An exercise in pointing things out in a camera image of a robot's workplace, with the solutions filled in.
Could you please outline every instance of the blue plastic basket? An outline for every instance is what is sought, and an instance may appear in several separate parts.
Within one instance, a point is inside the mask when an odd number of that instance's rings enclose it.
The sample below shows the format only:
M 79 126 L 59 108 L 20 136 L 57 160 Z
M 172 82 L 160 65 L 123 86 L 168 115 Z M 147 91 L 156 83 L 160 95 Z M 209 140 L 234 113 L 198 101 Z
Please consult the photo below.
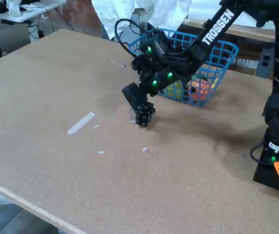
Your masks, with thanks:
M 188 33 L 163 28 L 161 30 L 173 41 L 174 48 L 179 45 L 185 49 L 197 38 L 197 36 Z M 139 37 L 129 45 L 129 50 L 137 55 L 141 54 L 140 42 L 146 41 L 151 35 L 152 30 Z M 238 51 L 239 48 L 236 45 L 219 40 L 213 47 L 205 64 L 198 69 L 196 76 L 191 76 L 191 80 L 187 85 L 184 86 L 181 81 L 177 81 L 165 88 L 163 92 L 159 92 L 159 95 L 193 106 L 205 106 L 217 90 L 225 71 L 236 57 Z

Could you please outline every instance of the cable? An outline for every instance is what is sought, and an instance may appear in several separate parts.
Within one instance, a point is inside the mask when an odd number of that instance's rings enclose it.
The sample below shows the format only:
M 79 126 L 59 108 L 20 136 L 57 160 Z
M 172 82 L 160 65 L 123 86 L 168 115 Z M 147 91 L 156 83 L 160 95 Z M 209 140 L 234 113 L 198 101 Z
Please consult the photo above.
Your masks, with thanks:
M 120 39 L 120 37 L 119 37 L 119 35 L 118 35 L 117 26 L 118 26 L 118 24 L 119 24 L 120 22 L 123 22 L 123 21 L 130 22 L 130 24 L 135 25 L 135 26 L 136 26 L 137 28 L 139 28 L 139 29 L 140 29 L 140 26 L 139 26 L 137 23 L 135 23 L 134 21 L 130 20 L 130 19 L 120 19 L 120 20 L 118 20 L 118 21 L 116 22 L 116 24 L 115 24 L 115 36 L 116 36 L 118 42 L 120 43 L 120 45 L 122 46 L 122 48 L 125 49 L 126 52 L 128 52 L 128 53 L 129 53 L 130 55 L 132 55 L 133 57 L 137 58 L 137 55 L 134 54 L 134 53 L 132 53 L 132 52 L 123 44 L 123 42 L 121 41 L 121 39 Z
M 259 160 L 259 159 L 257 159 L 257 158 L 255 158 L 255 157 L 253 156 L 253 152 L 254 152 L 256 149 L 260 148 L 260 147 L 263 145 L 263 143 L 264 143 L 264 141 L 262 140 L 258 145 L 256 145 L 255 147 L 253 147 L 253 148 L 250 150 L 250 157 L 251 157 L 255 162 L 260 163 L 260 164 L 264 164 L 264 162 L 261 161 L 261 160 Z
M 130 30 L 131 30 L 134 34 L 137 34 L 137 35 L 140 36 L 139 33 L 136 33 L 136 32 L 133 31 L 133 29 L 131 28 L 131 23 L 130 23 Z
M 32 32 L 29 32 L 29 35 L 30 35 L 31 37 L 33 37 L 34 39 L 39 39 L 39 38 L 36 38 L 35 36 L 32 35 L 32 33 L 34 33 L 35 31 L 38 30 L 38 26 L 37 26 L 37 25 L 36 25 L 36 27 L 37 27 L 37 28 L 36 28 L 35 30 L 33 30 Z
M 51 26 L 52 26 L 52 31 L 54 32 L 54 27 L 53 27 L 53 22 L 52 22 L 52 16 L 51 16 L 51 13 L 49 12 L 49 9 L 46 9 L 45 7 L 42 7 L 42 6 L 22 6 L 23 8 L 40 8 L 40 9 L 44 9 L 46 12 L 48 12 L 50 14 L 49 18 L 50 18 L 50 21 L 51 21 Z
M 60 17 L 66 22 L 66 24 L 67 24 L 69 27 L 71 27 L 71 29 L 72 29 L 73 31 L 75 31 L 74 28 L 72 27 L 72 25 L 64 18 L 64 16 L 59 12 L 59 10 L 57 10 L 57 8 L 55 8 L 55 10 L 56 10 L 57 13 L 60 15 Z
M 257 163 L 260 163 L 260 164 L 265 164 L 263 161 L 261 161 L 260 159 L 257 159 L 253 156 L 253 152 L 260 148 L 262 145 L 264 144 L 264 140 L 262 140 L 258 145 L 256 145 L 255 147 L 253 147 L 250 151 L 250 157 Z
M 42 23 L 42 17 L 40 16 L 40 24 L 39 24 L 39 29 L 40 29 L 40 25 L 42 24 L 42 28 L 43 28 L 43 32 L 45 32 L 45 26 L 44 23 Z

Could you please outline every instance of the cork board surface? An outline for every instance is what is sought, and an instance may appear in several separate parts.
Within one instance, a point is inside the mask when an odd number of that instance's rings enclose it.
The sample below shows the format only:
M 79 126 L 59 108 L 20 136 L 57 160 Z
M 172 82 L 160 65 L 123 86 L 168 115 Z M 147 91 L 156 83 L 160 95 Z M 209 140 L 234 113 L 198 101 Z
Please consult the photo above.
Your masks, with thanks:
M 67 30 L 0 59 L 0 193 L 69 233 L 277 234 L 279 191 L 248 155 L 271 81 L 228 71 L 204 109 L 154 97 L 141 129 L 121 93 L 130 60 Z

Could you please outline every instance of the robotic arm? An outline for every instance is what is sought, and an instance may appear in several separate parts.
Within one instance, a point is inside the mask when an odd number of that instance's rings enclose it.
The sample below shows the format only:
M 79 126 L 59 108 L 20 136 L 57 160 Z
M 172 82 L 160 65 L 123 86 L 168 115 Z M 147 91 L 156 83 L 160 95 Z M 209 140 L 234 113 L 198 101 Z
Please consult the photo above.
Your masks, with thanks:
M 155 112 L 153 104 L 147 101 L 147 94 L 153 97 L 177 80 L 184 84 L 190 81 L 215 43 L 242 12 L 255 18 L 257 27 L 272 20 L 276 26 L 275 72 L 272 94 L 263 110 L 268 128 L 261 143 L 251 150 L 251 158 L 258 163 L 254 180 L 279 189 L 278 172 L 273 167 L 273 163 L 279 162 L 279 0 L 222 0 L 220 5 L 220 10 L 204 24 L 204 30 L 185 50 L 174 49 L 164 32 L 154 29 L 152 36 L 140 45 L 142 54 L 133 55 L 132 68 L 139 74 L 140 84 L 131 83 L 122 92 L 137 114 L 136 123 L 147 126 Z M 253 152 L 259 147 L 263 147 L 262 154 L 256 159 Z

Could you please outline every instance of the black power cord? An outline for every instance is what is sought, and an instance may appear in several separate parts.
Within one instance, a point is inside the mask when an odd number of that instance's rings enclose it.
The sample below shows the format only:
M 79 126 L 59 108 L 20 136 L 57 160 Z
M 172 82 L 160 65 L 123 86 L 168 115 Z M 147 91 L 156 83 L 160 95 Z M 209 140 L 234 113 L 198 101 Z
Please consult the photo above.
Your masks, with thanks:
M 263 161 L 261 161 L 260 159 L 257 159 L 253 156 L 253 152 L 260 148 L 262 145 L 264 144 L 264 140 L 262 140 L 262 142 L 260 142 L 258 145 L 256 145 L 255 147 L 253 147 L 250 151 L 250 157 L 257 163 L 260 163 L 260 164 L 265 164 Z
M 29 33 L 29 35 L 31 36 L 31 37 L 33 37 L 34 39 L 39 39 L 39 37 L 35 37 L 35 36 L 33 36 L 32 35 L 32 33 L 34 33 L 35 31 L 38 31 L 39 30 L 39 28 L 40 28 L 40 25 L 41 25 L 41 17 L 39 16 L 39 24 L 38 25 L 35 25 L 35 26 L 31 26 L 31 25 L 28 25 L 27 26 L 27 28 L 33 28 L 33 27 L 36 27 L 36 29 L 35 30 L 33 30 L 32 32 L 28 32 Z
M 133 57 L 137 58 L 137 55 L 134 54 L 134 53 L 132 53 L 132 52 L 123 44 L 123 42 L 122 42 L 121 39 L 120 39 L 120 36 L 118 35 L 117 26 L 118 26 L 119 23 L 121 23 L 121 22 L 123 22 L 123 21 L 129 22 L 130 24 L 135 25 L 135 26 L 136 26 L 137 28 L 139 28 L 139 29 L 140 29 L 140 26 L 139 26 L 137 23 L 135 23 L 133 20 L 130 20 L 130 19 L 120 19 L 120 20 L 118 20 L 118 21 L 116 22 L 116 24 L 115 24 L 115 36 L 116 36 L 118 42 L 120 43 L 120 45 L 122 46 L 122 48 L 125 49 L 126 52 L 128 52 L 128 53 L 129 53 L 130 55 L 132 55 Z
M 130 30 L 132 31 L 132 33 L 137 34 L 137 35 L 139 35 L 139 36 L 140 36 L 140 34 L 139 34 L 139 33 L 136 33 L 136 32 L 134 32 L 134 31 L 133 31 L 133 29 L 132 29 L 132 27 L 131 27 L 131 24 L 130 24 Z
M 72 29 L 73 31 L 75 31 L 75 29 L 72 27 L 72 25 L 64 18 L 64 16 L 59 12 L 59 10 L 58 10 L 57 8 L 55 8 L 55 10 L 56 10 L 57 13 L 60 15 L 60 17 L 63 19 L 63 21 L 65 21 L 66 24 L 67 24 L 69 27 L 71 27 L 71 29 Z

